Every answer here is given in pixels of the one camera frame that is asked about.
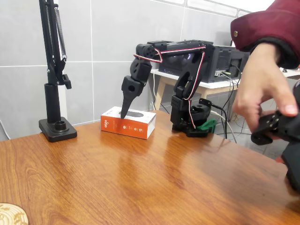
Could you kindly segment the person's hand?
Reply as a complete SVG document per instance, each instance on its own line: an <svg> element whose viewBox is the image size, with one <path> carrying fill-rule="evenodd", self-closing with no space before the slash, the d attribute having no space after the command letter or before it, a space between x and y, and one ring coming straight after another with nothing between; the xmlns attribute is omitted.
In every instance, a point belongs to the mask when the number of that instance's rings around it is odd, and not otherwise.
<svg viewBox="0 0 300 225"><path fill-rule="evenodd" d="M279 51L275 45L259 44L250 54L233 103L233 111L243 116L251 132L258 127L264 112L261 103L274 99L285 116L296 116L298 106L288 82L277 66Z"/></svg>

